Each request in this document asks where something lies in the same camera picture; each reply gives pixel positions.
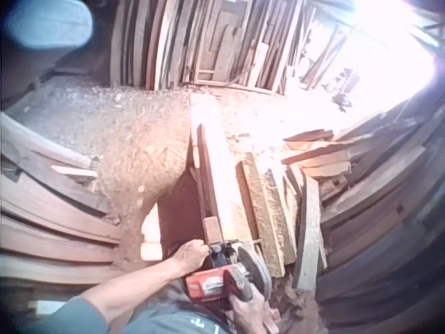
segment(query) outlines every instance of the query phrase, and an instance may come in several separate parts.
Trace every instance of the light wooden board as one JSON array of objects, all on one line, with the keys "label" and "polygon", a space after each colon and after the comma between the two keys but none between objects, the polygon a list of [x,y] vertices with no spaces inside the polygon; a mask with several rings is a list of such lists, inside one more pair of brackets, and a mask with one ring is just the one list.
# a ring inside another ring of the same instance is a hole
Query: light wooden board
[{"label": "light wooden board", "polygon": [[89,192],[70,178],[57,173],[32,151],[18,144],[13,145],[8,137],[2,138],[1,155],[35,180],[74,201],[80,207],[90,209],[98,215],[105,215],[109,212],[106,198]]},{"label": "light wooden board", "polygon": [[315,292],[320,257],[320,197],[318,182],[305,176],[302,202],[302,221],[298,237],[298,258],[295,265],[293,288]]},{"label": "light wooden board", "polygon": [[91,240],[118,244],[122,231],[76,209],[25,173],[18,183],[1,175],[1,207],[44,228]]},{"label": "light wooden board", "polygon": [[110,53],[110,86],[117,87],[122,84],[122,46],[124,39],[124,19],[126,1],[120,1],[113,25]]},{"label": "light wooden board", "polygon": [[233,26],[229,25],[225,27],[221,48],[216,57],[215,73],[212,76],[214,81],[228,82],[236,51],[235,46],[238,43],[240,33],[240,28],[234,29]]},{"label": "light wooden board", "polygon": [[1,215],[1,247],[5,251],[74,262],[113,262],[111,247],[75,240]]},{"label": "light wooden board", "polygon": [[402,150],[375,170],[364,181],[345,192],[323,211],[323,228],[333,227],[359,213],[399,185],[426,157],[425,148]]},{"label": "light wooden board", "polygon": [[351,167],[349,161],[344,161],[324,166],[303,168],[303,172],[305,172],[307,176],[313,177],[317,180],[323,177],[333,177],[338,175],[350,174]]},{"label": "light wooden board", "polygon": [[150,0],[139,0],[133,45],[133,81],[135,87],[141,87],[145,80],[150,13]]},{"label": "light wooden board", "polygon": [[169,49],[168,41],[169,41],[169,30],[170,25],[173,24],[175,20],[175,15],[178,7],[178,0],[166,0],[165,10],[163,13],[161,30],[159,32],[158,39],[158,49],[156,56],[156,68],[154,72],[154,90],[158,90],[161,87],[161,79],[162,79],[162,69],[164,61],[166,60],[165,56],[168,54]]},{"label": "light wooden board", "polygon": [[157,65],[159,34],[161,32],[161,22],[163,21],[164,8],[167,0],[158,0],[156,11],[154,12],[152,31],[150,33],[150,40],[147,55],[147,71],[145,73],[145,88],[148,90],[154,89],[154,78]]},{"label": "light wooden board", "polygon": [[123,274],[108,265],[68,264],[3,254],[0,277],[66,285],[96,285]]},{"label": "light wooden board", "polygon": [[277,234],[277,221],[270,208],[269,195],[264,188],[258,170],[258,157],[253,152],[246,152],[243,159],[243,169],[248,182],[250,198],[257,221],[258,233],[266,266],[272,277],[283,277],[284,270],[284,240]]},{"label": "light wooden board", "polygon": [[200,168],[205,169],[208,184],[213,187],[212,216],[219,218],[225,240],[252,240],[236,181],[234,158],[229,151],[220,119],[218,101],[213,95],[191,94],[190,104],[191,117],[200,117],[196,123],[201,124],[200,131],[205,143],[205,166]]},{"label": "light wooden board", "polygon": [[193,7],[193,0],[184,0],[179,17],[178,27],[176,31],[175,41],[173,43],[172,60],[170,62],[170,70],[168,71],[168,87],[176,88],[179,83],[179,75],[183,68],[183,52],[184,42],[186,39],[186,32],[188,22],[191,17]]},{"label": "light wooden board", "polygon": [[12,136],[15,141],[18,141],[34,152],[78,168],[88,169],[90,167],[90,158],[49,141],[27,127],[15,122],[5,113],[1,113],[0,123],[2,136]]}]

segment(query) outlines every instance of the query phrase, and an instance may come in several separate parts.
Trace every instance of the wooden beam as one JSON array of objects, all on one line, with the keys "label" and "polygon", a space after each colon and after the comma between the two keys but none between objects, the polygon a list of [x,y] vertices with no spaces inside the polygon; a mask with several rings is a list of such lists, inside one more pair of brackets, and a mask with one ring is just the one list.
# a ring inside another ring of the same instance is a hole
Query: wooden beam
[{"label": "wooden beam", "polygon": [[1,247],[5,251],[69,262],[111,263],[111,247],[75,240],[1,215]]},{"label": "wooden beam", "polygon": [[122,231],[111,224],[76,209],[28,175],[22,173],[15,183],[1,175],[3,211],[50,230],[91,240],[118,244]]},{"label": "wooden beam", "polygon": [[8,137],[2,138],[1,155],[35,180],[48,186],[63,197],[72,200],[78,206],[91,210],[98,216],[103,216],[109,212],[106,198],[89,192],[70,178],[57,173],[35,153],[16,143],[12,144]]},{"label": "wooden beam", "polygon": [[399,151],[325,209],[321,216],[323,228],[337,225],[389,193],[424,161],[424,152],[422,146]]},{"label": "wooden beam", "polygon": [[298,258],[292,287],[315,293],[318,259],[321,252],[320,196],[317,181],[305,176],[305,186],[298,237]]},{"label": "wooden beam", "polygon": [[229,151],[220,120],[219,104],[213,95],[191,94],[191,115],[198,115],[203,142],[204,166],[211,194],[212,216],[220,221],[225,240],[252,240],[236,181],[234,158]]},{"label": "wooden beam", "polygon": [[88,169],[90,167],[90,158],[49,141],[27,127],[15,122],[5,113],[1,113],[0,123],[2,136],[12,136],[15,141],[18,141],[36,153],[78,168]]},{"label": "wooden beam", "polygon": [[0,257],[2,278],[65,285],[96,285],[122,274],[123,271],[109,265],[67,264],[6,254]]}]

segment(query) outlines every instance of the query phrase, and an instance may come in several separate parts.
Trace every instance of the wood scrap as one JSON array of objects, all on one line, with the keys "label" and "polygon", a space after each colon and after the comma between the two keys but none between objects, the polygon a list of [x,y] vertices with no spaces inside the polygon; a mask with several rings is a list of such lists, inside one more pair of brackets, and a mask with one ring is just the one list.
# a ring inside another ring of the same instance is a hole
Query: wood scrap
[{"label": "wood scrap", "polygon": [[25,147],[18,144],[13,145],[7,138],[3,137],[2,139],[1,155],[33,179],[97,215],[108,213],[109,205],[104,197],[89,192],[70,178],[57,173]]},{"label": "wood scrap", "polygon": [[111,247],[75,240],[1,215],[1,247],[4,251],[68,262],[114,261]]},{"label": "wood scrap", "polygon": [[305,176],[305,186],[293,288],[315,293],[321,252],[318,182]]}]

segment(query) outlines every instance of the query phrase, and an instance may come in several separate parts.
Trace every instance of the sawdust-covered floor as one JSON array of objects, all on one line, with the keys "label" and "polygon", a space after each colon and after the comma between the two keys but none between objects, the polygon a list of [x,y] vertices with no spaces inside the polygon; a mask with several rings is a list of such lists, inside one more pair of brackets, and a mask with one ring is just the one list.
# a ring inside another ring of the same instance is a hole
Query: sawdust-covered floor
[{"label": "sawdust-covered floor", "polygon": [[[48,139],[93,159],[99,173],[96,191],[111,202],[108,219],[125,230],[116,260],[125,270],[146,265],[140,260],[140,226],[154,203],[172,191],[186,169],[190,92],[210,93],[218,98],[229,145],[235,151],[239,134],[253,133],[265,145],[272,145],[286,135],[329,127],[322,115],[332,110],[328,103],[309,110],[299,98],[228,88],[191,86],[148,92],[102,88],[89,78],[52,80],[55,84],[50,93],[37,96],[28,106],[9,115]],[[184,194],[193,187],[193,179],[186,175],[175,193]],[[173,203],[170,213],[164,214],[178,220],[178,226],[184,228],[182,219],[199,219],[199,214],[186,213],[188,208],[195,209],[197,199],[185,196],[185,200],[179,197]]]}]

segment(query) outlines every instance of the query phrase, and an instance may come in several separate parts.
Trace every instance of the wood stack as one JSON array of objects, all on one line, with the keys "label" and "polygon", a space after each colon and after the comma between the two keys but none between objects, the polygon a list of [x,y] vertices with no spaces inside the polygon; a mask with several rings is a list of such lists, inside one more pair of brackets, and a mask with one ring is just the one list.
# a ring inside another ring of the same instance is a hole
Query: wood stack
[{"label": "wood stack", "polygon": [[283,93],[286,82],[297,79],[313,17],[307,0],[121,1],[111,40],[110,83],[149,90],[192,83]]},{"label": "wood stack", "polygon": [[444,103],[432,83],[336,136],[298,134],[273,154],[250,138],[236,165],[216,99],[192,95],[208,240],[253,241],[276,278],[291,265],[292,288],[316,292],[330,333],[397,333],[429,319],[445,297]]},{"label": "wood stack", "polygon": [[0,277],[65,285],[102,283],[122,231],[99,216],[108,202],[82,184],[91,160],[1,113]]}]

